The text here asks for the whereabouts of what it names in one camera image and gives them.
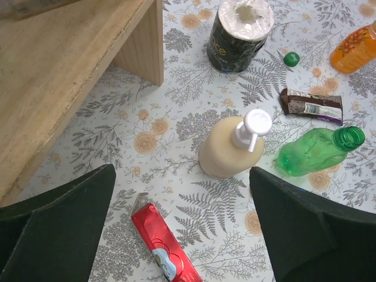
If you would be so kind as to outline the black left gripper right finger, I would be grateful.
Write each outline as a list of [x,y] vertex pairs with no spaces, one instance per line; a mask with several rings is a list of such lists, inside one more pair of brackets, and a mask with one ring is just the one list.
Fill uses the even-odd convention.
[[375,281],[375,214],[253,167],[250,191],[276,281]]

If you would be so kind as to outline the green plastic bottle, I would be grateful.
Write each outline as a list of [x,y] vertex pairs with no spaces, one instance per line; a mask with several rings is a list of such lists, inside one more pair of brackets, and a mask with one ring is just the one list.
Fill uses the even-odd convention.
[[289,176],[304,176],[341,163],[364,141],[364,132],[356,126],[336,130],[314,128],[282,146],[276,166]]

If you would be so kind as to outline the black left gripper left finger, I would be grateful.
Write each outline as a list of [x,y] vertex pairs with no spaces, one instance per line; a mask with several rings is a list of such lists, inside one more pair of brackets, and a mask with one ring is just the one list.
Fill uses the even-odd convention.
[[1,208],[1,281],[88,281],[115,180],[107,164]]

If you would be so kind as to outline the green bottle cap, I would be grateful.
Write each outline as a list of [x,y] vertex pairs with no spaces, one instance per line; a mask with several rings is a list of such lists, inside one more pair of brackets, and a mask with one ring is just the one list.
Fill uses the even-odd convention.
[[284,63],[289,67],[295,67],[300,62],[300,56],[296,52],[289,52],[284,57]]

